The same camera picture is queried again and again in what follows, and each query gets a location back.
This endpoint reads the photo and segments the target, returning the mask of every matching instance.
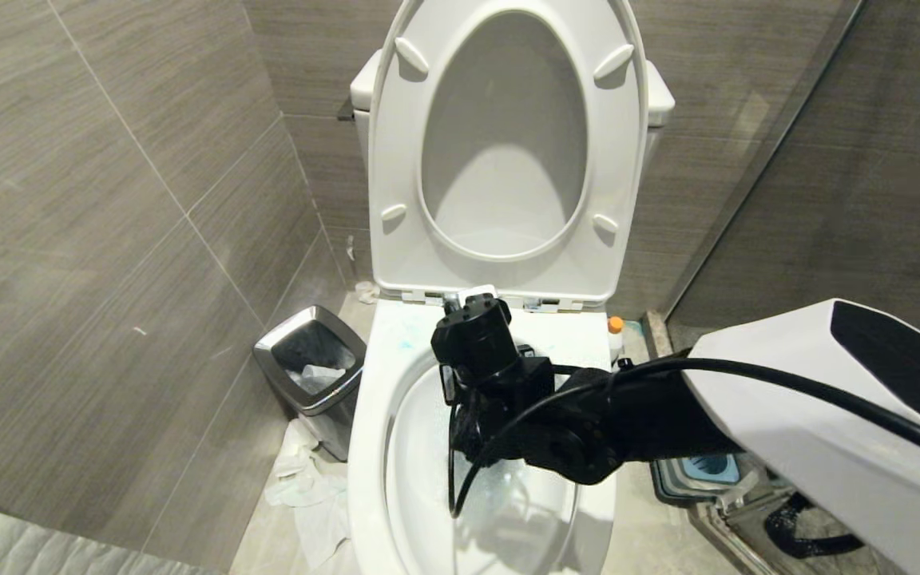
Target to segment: bottle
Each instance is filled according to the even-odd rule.
[[[624,353],[624,320],[618,315],[609,318],[609,363]]]

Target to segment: toilet seat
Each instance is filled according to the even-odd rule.
[[[647,131],[625,0],[406,1],[369,133],[375,279],[495,284],[570,309],[616,291]]]
[[[514,320],[510,327],[516,341],[529,343],[558,363],[602,368],[609,365],[604,313],[542,314],[523,310],[512,313]],[[531,495],[522,500],[538,503],[536,495],[551,490],[551,495],[555,495],[551,500],[557,502],[559,513],[547,516],[555,521],[544,523],[541,514],[537,517],[507,514],[505,517],[511,520],[507,524],[509,532],[525,535],[530,545],[521,549],[522,553],[504,557],[496,557],[499,546],[485,538],[474,536],[463,545],[454,545],[454,540],[447,538],[453,520],[446,508],[445,452],[441,459],[428,461],[416,481],[401,481],[398,477],[395,458],[407,452],[418,457],[426,454],[420,448],[414,449],[421,441],[399,445],[401,437],[421,439],[420,433],[415,433],[420,430],[406,426],[403,421],[408,402],[421,400],[421,395],[434,391],[435,396],[426,397],[427,401],[418,408],[432,407],[435,403],[448,418],[448,408],[438,395],[441,394],[438,371],[434,369],[430,349],[431,332],[441,315],[442,310],[435,306],[391,299],[380,299],[376,304],[347,469],[351,539],[358,564],[366,573],[378,575],[546,573],[556,563],[575,565],[580,573],[599,573],[609,549],[616,507],[616,476],[598,485],[576,486],[547,470],[529,467],[534,477],[525,483],[537,482],[539,486],[544,484],[544,488],[534,491],[532,485]],[[443,426],[438,432],[444,440],[441,444],[445,445],[446,428]],[[502,466],[516,470],[521,467],[515,462],[504,462]],[[500,473],[497,469],[497,480]],[[492,480],[493,473],[485,475],[479,481]],[[562,494],[556,494],[557,485],[565,489]],[[478,512],[481,497],[476,490],[472,491],[468,510]],[[411,503],[409,509],[399,505],[404,498]],[[425,516],[405,517],[408,513]],[[481,524],[486,522],[490,523],[482,516]],[[458,537],[465,533],[463,524],[456,533]],[[537,536],[546,534],[551,538],[537,541]],[[442,570],[443,565],[456,565],[456,570]]]

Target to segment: stainless steel trash can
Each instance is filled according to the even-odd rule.
[[[253,350],[272,387],[341,462],[350,451],[366,349],[335,313],[311,306],[269,331]]]

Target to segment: toilet bowl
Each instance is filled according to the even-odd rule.
[[[361,75],[373,80],[370,116],[358,122],[383,295],[348,467],[359,565],[599,573],[615,477],[578,486],[497,462],[450,516],[449,408],[430,339],[446,294],[492,284],[516,342],[555,363],[609,367],[603,306],[649,127],[634,16],[625,0],[406,0],[373,61]],[[668,116],[668,92],[658,105]]]

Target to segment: toilet lid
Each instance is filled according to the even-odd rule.
[[[408,573],[544,573],[563,567],[576,484],[559,474],[500,461],[472,485],[456,521],[446,505],[449,407],[438,368],[427,369],[399,405],[386,468],[391,531]],[[457,484],[470,464],[456,455]],[[579,565],[567,565],[577,568]]]
[[[625,0],[408,0],[374,91],[374,274],[397,291],[616,291],[647,128]]]

